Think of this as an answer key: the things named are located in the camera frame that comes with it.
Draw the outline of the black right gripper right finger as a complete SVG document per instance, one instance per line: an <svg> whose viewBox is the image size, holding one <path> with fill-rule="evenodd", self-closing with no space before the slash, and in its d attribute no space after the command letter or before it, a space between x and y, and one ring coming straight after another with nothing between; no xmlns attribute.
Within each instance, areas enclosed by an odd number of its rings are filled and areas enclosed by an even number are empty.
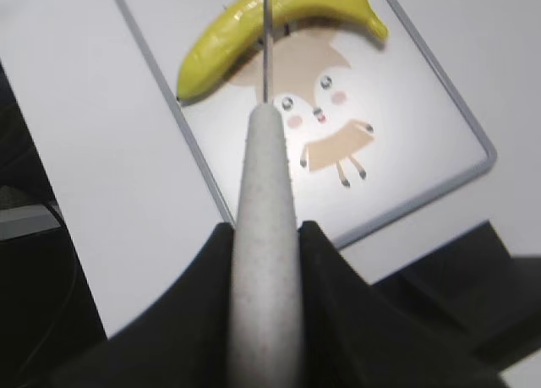
<svg viewBox="0 0 541 388"><path fill-rule="evenodd" d="M314 221L298 230L307 387L503 387L499 373L390 305Z"/></svg>

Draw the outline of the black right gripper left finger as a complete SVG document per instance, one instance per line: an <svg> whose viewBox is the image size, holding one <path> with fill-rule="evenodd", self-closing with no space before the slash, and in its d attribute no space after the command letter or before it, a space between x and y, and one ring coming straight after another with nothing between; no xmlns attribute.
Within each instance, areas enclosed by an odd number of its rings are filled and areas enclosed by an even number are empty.
<svg viewBox="0 0 541 388"><path fill-rule="evenodd" d="M142 315L49 376L51 387L224 387L233 229L218 224Z"/></svg>

